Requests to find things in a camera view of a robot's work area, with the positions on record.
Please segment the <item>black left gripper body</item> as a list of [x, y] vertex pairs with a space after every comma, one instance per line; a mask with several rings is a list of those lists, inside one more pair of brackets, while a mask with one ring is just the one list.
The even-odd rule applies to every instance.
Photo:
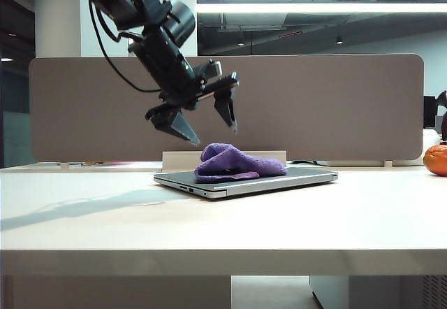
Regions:
[[161, 89], [162, 104], [147, 111], [150, 120], [156, 113], [174, 109], [196, 109], [198, 102], [216, 91], [236, 88], [238, 74], [223, 76], [221, 62], [213, 59], [192, 67], [179, 48], [160, 31], [134, 39], [129, 50], [135, 54]]

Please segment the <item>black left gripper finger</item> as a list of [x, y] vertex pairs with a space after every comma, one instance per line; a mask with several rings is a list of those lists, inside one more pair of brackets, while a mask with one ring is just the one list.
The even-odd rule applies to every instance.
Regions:
[[187, 122], [181, 110], [174, 109], [156, 113], [151, 118], [151, 121], [154, 127], [159, 131], [181, 138], [193, 145], [200, 144], [200, 139]]
[[231, 87], [214, 93], [214, 108], [233, 133], [237, 133], [237, 120], [233, 107], [235, 88]]

